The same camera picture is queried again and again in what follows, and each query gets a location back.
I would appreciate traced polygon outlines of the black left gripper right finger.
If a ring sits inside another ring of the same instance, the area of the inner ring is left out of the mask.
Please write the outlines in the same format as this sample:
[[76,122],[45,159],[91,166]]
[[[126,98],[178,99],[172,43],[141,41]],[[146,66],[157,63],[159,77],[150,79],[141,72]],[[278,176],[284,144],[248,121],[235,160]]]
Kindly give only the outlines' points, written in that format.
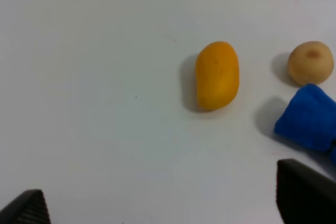
[[281,159],[276,203],[284,223],[335,223],[335,182],[295,159]]

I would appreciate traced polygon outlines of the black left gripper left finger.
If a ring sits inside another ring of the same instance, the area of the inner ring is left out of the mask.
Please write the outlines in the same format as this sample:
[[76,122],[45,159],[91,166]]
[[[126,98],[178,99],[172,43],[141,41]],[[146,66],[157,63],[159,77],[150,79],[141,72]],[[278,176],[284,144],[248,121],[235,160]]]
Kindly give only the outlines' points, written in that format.
[[41,189],[26,190],[1,210],[3,223],[50,224],[50,215]]

